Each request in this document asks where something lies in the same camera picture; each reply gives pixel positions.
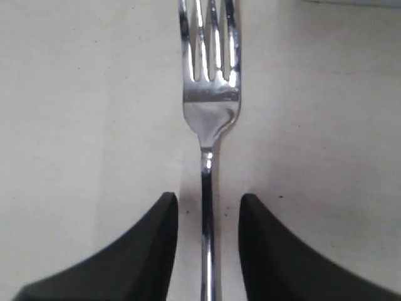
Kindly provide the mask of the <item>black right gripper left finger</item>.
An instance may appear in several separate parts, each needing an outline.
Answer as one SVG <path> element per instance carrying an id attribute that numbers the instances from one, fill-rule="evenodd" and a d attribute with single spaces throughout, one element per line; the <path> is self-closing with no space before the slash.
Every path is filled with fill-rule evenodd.
<path id="1" fill-rule="evenodd" d="M 14 299 L 166 300 L 177 234 L 177 198 L 164 192 L 119 239 L 62 272 L 25 285 Z"/>

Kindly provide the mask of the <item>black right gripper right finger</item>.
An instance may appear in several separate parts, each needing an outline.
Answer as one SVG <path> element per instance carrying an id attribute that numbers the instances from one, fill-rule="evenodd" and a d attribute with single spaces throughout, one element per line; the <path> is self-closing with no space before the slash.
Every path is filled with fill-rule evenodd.
<path id="1" fill-rule="evenodd" d="M 255 194 L 241 198 L 238 234 L 248 300 L 400 300 L 302 242 Z"/>

